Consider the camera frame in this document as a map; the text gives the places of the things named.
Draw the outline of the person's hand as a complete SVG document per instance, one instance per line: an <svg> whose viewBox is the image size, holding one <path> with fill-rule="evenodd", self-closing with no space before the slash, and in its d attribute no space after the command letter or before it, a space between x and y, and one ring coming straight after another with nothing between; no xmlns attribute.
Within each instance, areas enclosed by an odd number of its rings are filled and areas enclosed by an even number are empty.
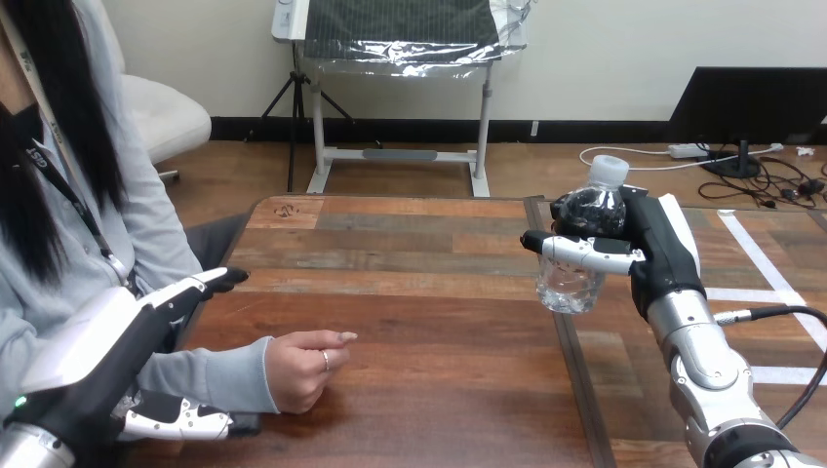
<svg viewBox="0 0 827 468"><path fill-rule="evenodd" d="M313 408L331 378L350 359L352 331L296 331L271 339L264 366L268 390L280 413L302 414Z"/></svg>

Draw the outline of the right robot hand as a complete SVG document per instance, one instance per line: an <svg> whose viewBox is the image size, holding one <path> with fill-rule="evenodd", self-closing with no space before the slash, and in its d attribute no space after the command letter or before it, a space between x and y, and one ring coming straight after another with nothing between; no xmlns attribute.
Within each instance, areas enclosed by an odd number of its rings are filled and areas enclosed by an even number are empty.
<svg viewBox="0 0 827 468"><path fill-rule="evenodd" d="M530 229L520 243L537 255L536 288L549 310L591 311L606 276L628 276L641 315L657 299L684 291L704 293L697 248L673 196L647 190L583 187L550 207L553 229Z"/></svg>

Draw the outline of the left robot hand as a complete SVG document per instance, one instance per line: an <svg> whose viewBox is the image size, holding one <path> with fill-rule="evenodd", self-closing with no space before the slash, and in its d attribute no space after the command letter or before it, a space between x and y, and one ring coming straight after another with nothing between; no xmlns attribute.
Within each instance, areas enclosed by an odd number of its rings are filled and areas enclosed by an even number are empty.
<svg viewBox="0 0 827 468"><path fill-rule="evenodd" d="M172 322L248 276L220 267L142 298L116 287L87 302L21 379L1 432L2 466L72 467L82 452L119 438L218 441L259 434L257 414L133 388Z"/></svg>

